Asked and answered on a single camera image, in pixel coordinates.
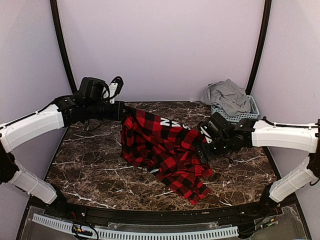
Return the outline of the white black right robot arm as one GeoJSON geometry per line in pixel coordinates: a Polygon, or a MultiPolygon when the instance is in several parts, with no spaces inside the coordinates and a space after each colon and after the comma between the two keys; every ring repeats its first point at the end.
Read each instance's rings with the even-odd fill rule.
{"type": "Polygon", "coordinates": [[[199,159],[206,163],[215,157],[237,153],[242,148],[277,147],[305,151],[308,156],[294,170],[268,185],[255,205],[255,213],[266,217],[292,193],[320,177],[320,124],[286,124],[242,119],[237,124],[228,122],[215,112],[198,125],[205,142],[196,146],[199,159]]]}

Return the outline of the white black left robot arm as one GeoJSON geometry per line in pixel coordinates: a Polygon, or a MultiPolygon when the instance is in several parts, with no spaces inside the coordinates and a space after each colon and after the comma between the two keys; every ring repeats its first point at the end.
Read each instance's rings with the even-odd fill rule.
{"type": "Polygon", "coordinates": [[[71,213],[64,195],[50,183],[25,169],[14,157],[13,150],[45,133],[68,128],[89,120],[119,121],[125,104],[116,101],[124,85],[120,76],[110,84],[104,80],[85,77],[79,90],[72,95],[57,97],[44,108],[0,126],[0,182],[9,183],[47,205],[60,218],[71,213]]]}

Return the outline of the red black plaid shirt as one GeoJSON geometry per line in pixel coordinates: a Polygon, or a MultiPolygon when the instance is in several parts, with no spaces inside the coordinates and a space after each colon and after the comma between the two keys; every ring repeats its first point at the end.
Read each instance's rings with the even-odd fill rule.
{"type": "Polygon", "coordinates": [[[147,169],[172,191],[196,205],[210,189],[201,178],[213,174],[202,163],[196,147],[206,143],[195,129],[133,107],[121,121],[121,156],[129,164],[147,169]]]}

